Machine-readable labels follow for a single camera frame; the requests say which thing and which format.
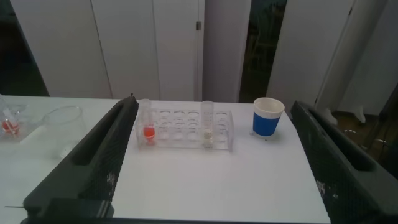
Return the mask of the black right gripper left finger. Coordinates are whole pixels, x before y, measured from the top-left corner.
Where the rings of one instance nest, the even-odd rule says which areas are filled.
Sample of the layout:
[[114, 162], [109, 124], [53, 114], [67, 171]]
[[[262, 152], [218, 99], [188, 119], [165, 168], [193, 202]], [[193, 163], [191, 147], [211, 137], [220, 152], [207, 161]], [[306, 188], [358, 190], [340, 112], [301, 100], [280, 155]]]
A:
[[111, 218], [111, 205], [139, 104], [118, 101], [24, 199], [28, 222]]

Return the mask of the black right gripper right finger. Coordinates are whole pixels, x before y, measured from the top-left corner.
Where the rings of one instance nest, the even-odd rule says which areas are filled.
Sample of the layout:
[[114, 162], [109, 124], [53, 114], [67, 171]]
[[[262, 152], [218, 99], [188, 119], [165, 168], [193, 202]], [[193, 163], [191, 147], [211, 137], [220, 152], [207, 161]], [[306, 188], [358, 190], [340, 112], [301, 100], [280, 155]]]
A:
[[311, 106], [292, 122], [332, 223], [397, 223], [397, 179]]

